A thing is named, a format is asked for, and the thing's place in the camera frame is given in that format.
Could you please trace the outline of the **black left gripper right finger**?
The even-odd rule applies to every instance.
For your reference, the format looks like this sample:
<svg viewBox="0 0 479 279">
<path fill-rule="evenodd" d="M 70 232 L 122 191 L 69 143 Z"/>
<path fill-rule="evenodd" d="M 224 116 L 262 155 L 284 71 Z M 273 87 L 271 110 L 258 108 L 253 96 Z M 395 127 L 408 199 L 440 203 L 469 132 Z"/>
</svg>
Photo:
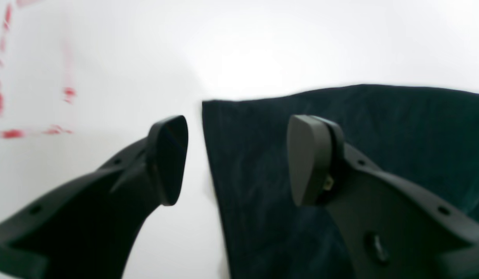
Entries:
<svg viewBox="0 0 479 279">
<path fill-rule="evenodd" d="M 479 223 L 381 170 L 335 122 L 290 116 L 287 153 L 294 203 L 330 214 L 358 279 L 479 279 Z"/>
</svg>

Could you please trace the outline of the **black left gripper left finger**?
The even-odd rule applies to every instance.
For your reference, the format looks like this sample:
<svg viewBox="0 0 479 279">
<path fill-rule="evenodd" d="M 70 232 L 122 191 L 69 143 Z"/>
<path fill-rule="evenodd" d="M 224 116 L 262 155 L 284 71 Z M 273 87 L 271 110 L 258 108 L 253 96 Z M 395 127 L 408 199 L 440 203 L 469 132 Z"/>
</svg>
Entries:
<svg viewBox="0 0 479 279">
<path fill-rule="evenodd" d="M 120 279 L 142 225 L 179 198 L 184 116 L 156 122 L 97 170 L 0 223 L 0 272 L 20 279 Z"/>
</svg>

